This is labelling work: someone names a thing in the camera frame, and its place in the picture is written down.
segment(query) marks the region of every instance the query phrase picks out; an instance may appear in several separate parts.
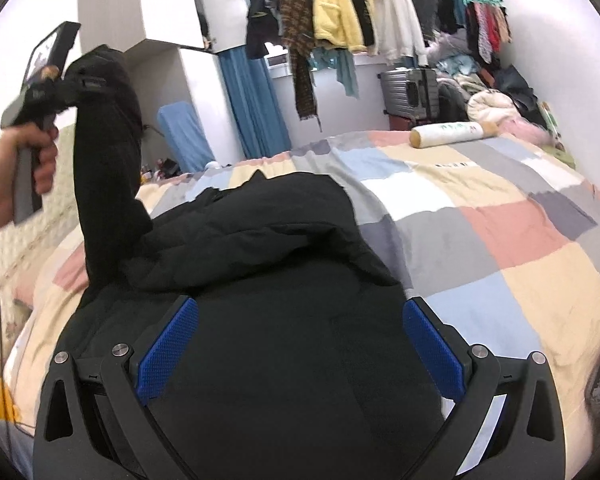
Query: white fabric square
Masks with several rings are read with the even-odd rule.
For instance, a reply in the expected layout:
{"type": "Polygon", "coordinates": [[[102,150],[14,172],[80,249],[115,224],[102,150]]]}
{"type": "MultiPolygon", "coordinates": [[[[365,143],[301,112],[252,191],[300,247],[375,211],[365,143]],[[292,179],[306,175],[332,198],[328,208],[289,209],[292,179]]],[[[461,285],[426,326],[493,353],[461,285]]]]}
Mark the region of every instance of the white fabric square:
{"type": "Polygon", "coordinates": [[[430,180],[415,172],[394,173],[387,178],[363,180],[394,220],[421,211],[455,207],[449,196],[430,180]]]}
{"type": "Polygon", "coordinates": [[[522,163],[544,178],[549,186],[556,191],[577,186],[584,181],[584,177],[578,177],[567,170],[563,170],[557,164],[544,160],[544,158],[527,158],[522,163]]]}

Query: patchwork bedspread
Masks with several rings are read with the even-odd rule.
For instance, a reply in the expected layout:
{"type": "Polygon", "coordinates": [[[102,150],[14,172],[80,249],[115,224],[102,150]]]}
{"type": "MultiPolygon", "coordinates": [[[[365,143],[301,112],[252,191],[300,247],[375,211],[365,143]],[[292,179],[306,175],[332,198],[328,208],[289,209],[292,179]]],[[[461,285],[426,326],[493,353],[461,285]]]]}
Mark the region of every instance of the patchwork bedspread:
{"type": "MultiPolygon", "coordinates": [[[[152,216],[203,189],[307,171],[348,193],[363,237],[404,285],[469,344],[547,355],[567,441],[567,478],[591,454],[584,402],[600,360],[600,192],[539,148],[502,136],[418,150],[404,132],[353,132],[210,170],[168,189],[152,216]]],[[[463,469],[475,465],[494,400],[463,469]]]]}

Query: pink plush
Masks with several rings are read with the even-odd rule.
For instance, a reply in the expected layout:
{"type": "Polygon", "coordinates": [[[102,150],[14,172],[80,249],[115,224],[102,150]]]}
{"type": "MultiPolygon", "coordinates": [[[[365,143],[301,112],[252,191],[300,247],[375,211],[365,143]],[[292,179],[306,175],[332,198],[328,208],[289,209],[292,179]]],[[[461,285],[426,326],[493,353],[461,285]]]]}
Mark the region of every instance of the pink plush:
{"type": "Polygon", "coordinates": [[[553,145],[548,131],[522,117],[514,117],[501,122],[499,129],[501,134],[511,134],[536,146],[553,145]]]}

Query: yellow jacket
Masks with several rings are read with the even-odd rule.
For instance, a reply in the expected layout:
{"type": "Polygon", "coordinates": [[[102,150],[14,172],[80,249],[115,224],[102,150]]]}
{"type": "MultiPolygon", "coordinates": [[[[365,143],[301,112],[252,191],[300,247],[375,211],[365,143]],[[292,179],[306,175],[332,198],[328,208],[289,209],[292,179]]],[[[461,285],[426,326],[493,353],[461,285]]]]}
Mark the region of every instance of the yellow jacket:
{"type": "MultiPolygon", "coordinates": [[[[374,0],[366,0],[371,19],[374,0]]],[[[314,0],[314,36],[352,52],[366,52],[356,9],[351,0],[314,0]]]]}

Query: curtain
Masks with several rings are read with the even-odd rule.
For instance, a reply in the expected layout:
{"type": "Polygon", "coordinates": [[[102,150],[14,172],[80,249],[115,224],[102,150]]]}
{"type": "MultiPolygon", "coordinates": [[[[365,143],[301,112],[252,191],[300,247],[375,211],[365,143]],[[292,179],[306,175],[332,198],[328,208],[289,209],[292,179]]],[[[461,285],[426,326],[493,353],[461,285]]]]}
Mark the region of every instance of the curtain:
{"type": "Polygon", "coordinates": [[[244,46],[221,52],[220,67],[247,158],[291,149],[285,120],[264,59],[247,59],[244,46]]]}
{"type": "Polygon", "coordinates": [[[182,171],[203,171],[208,162],[215,160],[196,109],[191,104],[178,102],[165,105],[158,110],[157,119],[182,171]]]}

